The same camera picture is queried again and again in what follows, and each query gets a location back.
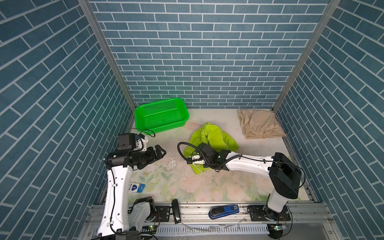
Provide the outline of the green plastic basket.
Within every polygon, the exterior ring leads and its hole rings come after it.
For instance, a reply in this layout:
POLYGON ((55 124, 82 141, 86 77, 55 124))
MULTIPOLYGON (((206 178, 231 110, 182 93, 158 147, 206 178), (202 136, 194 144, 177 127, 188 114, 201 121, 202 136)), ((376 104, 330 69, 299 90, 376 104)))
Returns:
POLYGON ((138 106, 135 109, 135 126, 157 134, 184 126, 189 117, 185 102, 172 98, 138 106))

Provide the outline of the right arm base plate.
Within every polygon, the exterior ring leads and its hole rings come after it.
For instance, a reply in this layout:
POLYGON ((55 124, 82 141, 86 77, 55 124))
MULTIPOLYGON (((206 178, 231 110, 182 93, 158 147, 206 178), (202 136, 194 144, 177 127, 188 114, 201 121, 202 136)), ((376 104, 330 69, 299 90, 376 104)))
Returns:
POLYGON ((262 221, 290 221, 292 219, 288 206, 285 205, 281 212, 270 210, 267 206, 263 205, 250 205, 247 207, 247 212, 251 217, 252 222, 262 221))

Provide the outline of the lime green shorts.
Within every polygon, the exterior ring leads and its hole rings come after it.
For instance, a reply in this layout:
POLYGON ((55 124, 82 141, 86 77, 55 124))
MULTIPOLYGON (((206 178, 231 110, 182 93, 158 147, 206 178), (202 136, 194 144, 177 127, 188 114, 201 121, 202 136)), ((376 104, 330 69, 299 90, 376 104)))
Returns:
MULTIPOLYGON (((234 138, 212 123, 206 123, 200 129, 195 131, 191 136, 189 143, 196 147, 201 143, 205 143, 217 152, 220 150, 236 152, 240 147, 234 138)), ((186 147, 183 154, 187 158, 192 154, 197 154, 194 151, 194 148, 186 147)), ((191 165, 191 168, 196 175, 208 170, 208 167, 205 168, 203 165, 191 165)))

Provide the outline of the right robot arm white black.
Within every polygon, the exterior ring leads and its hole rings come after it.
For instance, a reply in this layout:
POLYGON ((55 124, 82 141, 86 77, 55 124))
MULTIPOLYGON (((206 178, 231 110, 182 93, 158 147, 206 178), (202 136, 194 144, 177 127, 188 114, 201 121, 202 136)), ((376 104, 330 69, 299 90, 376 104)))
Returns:
POLYGON ((274 186, 263 208, 268 220, 279 219, 288 201, 297 199, 302 186, 301 179, 305 175, 301 167, 282 153, 275 153, 272 157, 254 157, 230 150, 217 152, 205 143, 196 147, 186 142, 178 143, 177 149, 189 165, 196 163, 216 172, 242 171, 268 177, 274 186))

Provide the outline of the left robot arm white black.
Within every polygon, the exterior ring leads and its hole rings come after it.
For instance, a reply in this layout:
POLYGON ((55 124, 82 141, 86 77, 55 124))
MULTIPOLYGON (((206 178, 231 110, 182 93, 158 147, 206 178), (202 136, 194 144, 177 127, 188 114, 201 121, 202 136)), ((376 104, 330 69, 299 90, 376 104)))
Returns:
POLYGON ((132 207, 128 201, 133 172, 167 154, 160 145, 148 147, 147 142, 148 137, 143 134, 120 134, 116 150, 104 159, 108 175, 107 195, 96 236, 98 240, 139 240, 144 224, 156 221, 158 213, 152 197, 137 199, 132 207))

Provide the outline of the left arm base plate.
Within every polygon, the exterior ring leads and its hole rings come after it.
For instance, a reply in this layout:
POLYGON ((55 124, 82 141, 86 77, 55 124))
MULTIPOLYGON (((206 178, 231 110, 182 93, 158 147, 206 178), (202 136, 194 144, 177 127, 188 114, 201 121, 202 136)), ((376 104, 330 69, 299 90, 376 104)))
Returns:
POLYGON ((150 214, 145 219, 144 223, 161 223, 168 222, 171 215, 171 207, 170 206, 159 206, 159 207, 151 207, 150 214))

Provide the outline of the beige drawstring shorts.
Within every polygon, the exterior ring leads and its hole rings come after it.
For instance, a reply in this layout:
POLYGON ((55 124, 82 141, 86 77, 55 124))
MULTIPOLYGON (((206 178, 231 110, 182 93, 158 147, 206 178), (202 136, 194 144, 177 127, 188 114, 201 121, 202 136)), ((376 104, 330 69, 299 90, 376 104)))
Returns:
POLYGON ((286 136, 273 112, 238 110, 238 118, 246 139, 271 139, 286 136))

